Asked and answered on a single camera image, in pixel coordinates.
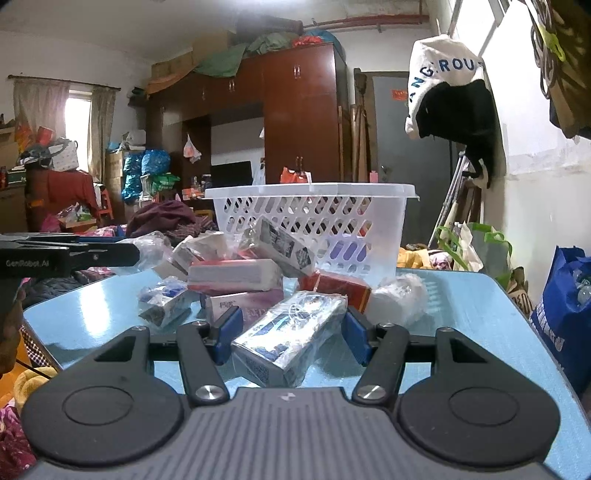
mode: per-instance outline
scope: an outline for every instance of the silver bolt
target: silver bolt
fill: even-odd
[[[386,396],[386,391],[379,385],[364,385],[357,389],[357,395],[364,400],[380,400]]]
[[[199,400],[212,401],[222,398],[224,391],[217,385],[204,385],[197,389],[195,395]]]

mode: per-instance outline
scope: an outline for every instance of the human hand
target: human hand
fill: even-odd
[[[0,378],[9,373],[17,360],[17,348],[21,341],[19,329],[22,325],[22,301],[25,292],[20,289],[12,310],[0,319],[2,330],[0,331]]]

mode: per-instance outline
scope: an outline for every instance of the tabletop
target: tabletop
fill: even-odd
[[[407,271],[398,269],[399,273]],[[591,431],[586,416],[544,344],[500,286],[483,274],[411,272],[423,279],[429,301],[425,315],[409,328],[410,333],[434,335],[439,327],[453,327],[545,389],[561,417],[546,464],[564,480],[587,480],[591,476]],[[145,325],[137,315],[137,294],[158,280],[151,270],[111,277],[39,303],[25,311],[25,320],[53,359],[67,368],[128,328]],[[199,304],[193,304],[181,322],[199,317],[199,310]],[[256,386],[236,376],[232,361],[219,369],[231,395],[238,387]],[[320,348],[301,386],[343,387],[350,396],[363,370],[336,335]],[[184,392],[178,363],[156,362],[154,374]],[[430,364],[407,364],[400,392],[429,374]]]

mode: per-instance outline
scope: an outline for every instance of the gray ribbed panel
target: gray ribbed panel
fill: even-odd
[[[42,463],[28,480],[546,480],[545,468],[452,469],[404,443],[389,417],[338,388],[241,388],[220,407],[193,410],[162,450],[104,472]]]

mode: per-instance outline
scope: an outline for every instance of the white plastic basket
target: white plastic basket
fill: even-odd
[[[301,239],[325,270],[364,277],[394,275],[413,185],[298,183],[207,189],[219,229],[241,233],[264,216]]]

